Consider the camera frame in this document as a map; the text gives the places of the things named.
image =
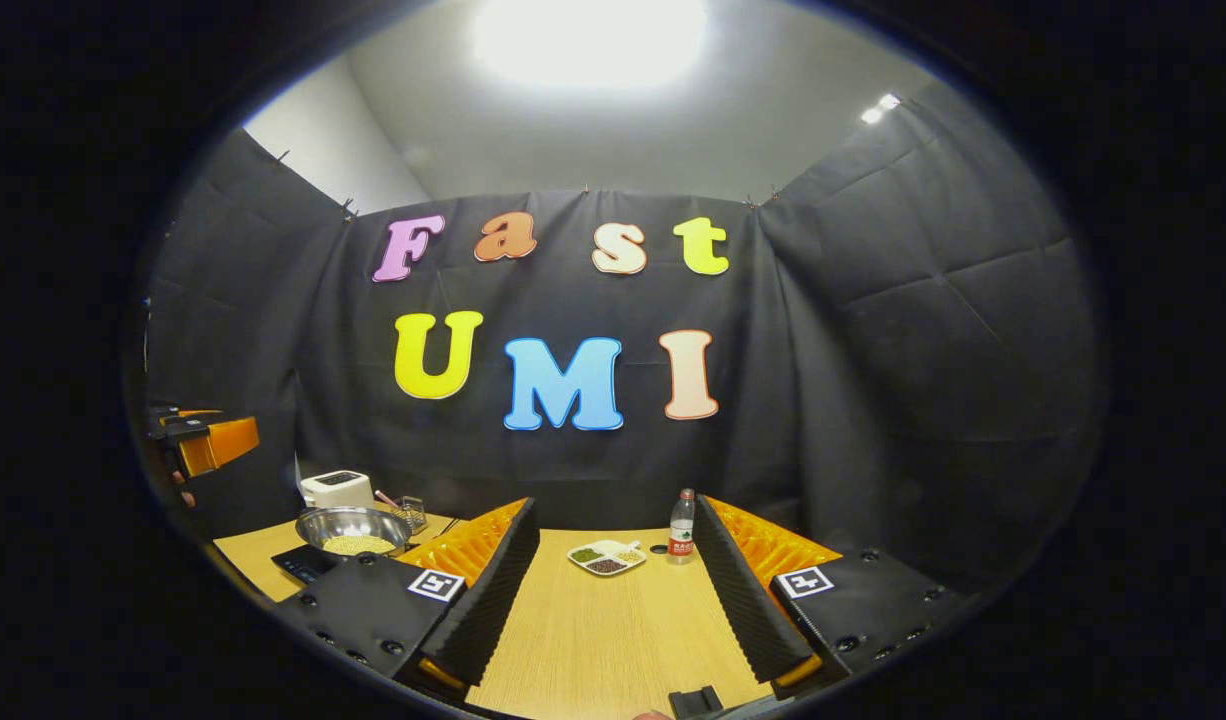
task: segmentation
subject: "stainless steel bowl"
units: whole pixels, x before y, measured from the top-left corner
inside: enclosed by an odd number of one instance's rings
[[[411,530],[408,524],[389,511],[374,510],[370,507],[316,507],[304,511],[298,519],[297,534],[313,548],[331,561],[351,561],[351,556],[324,550],[325,541],[340,536],[373,536],[384,538],[395,546],[394,551],[381,554],[405,552]]]

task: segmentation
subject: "blue letter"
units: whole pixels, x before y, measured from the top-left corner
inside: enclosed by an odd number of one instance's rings
[[[622,428],[622,415],[613,401],[613,359],[619,352],[622,342],[588,337],[577,346],[568,372],[560,373],[546,342],[532,337],[508,342],[508,354],[516,364],[511,413],[505,419],[508,428],[536,431],[541,427],[541,415],[536,413],[532,401],[535,395],[553,427],[564,424],[573,400],[581,395],[573,427],[580,431]]]

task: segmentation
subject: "white plate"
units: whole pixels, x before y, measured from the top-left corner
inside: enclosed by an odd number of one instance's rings
[[[582,548],[590,548],[593,550],[595,552],[600,552],[600,557],[596,557],[596,559],[593,561],[586,561],[586,562],[574,561],[573,553]],[[635,562],[623,561],[620,557],[618,557],[619,552],[630,552],[631,554],[639,557],[639,561]],[[591,574],[600,575],[601,578],[617,575],[618,573],[626,573],[626,570],[635,568],[635,565],[641,564],[641,562],[645,562],[649,558],[645,553],[640,552],[639,550],[633,548],[631,546],[624,543],[619,543],[617,541],[595,541],[592,543],[580,545],[573,550],[569,550],[566,552],[566,557],[568,559],[575,562],[575,564],[580,565],[580,568],[587,570]],[[618,568],[617,570],[613,570],[611,573],[600,573],[600,570],[591,570],[590,568],[587,568],[587,565],[591,565],[595,562],[600,561],[615,561],[619,562],[619,564],[622,564],[622,568]]]

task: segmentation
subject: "plastic water bottle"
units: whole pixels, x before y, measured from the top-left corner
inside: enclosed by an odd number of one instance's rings
[[[691,488],[680,491],[680,502],[671,511],[671,543],[667,545],[667,562],[683,565],[691,561],[691,513],[694,511]]]

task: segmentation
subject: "white wall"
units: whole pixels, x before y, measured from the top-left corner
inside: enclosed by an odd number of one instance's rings
[[[357,213],[429,200],[395,151],[340,55],[244,123],[267,152]]]

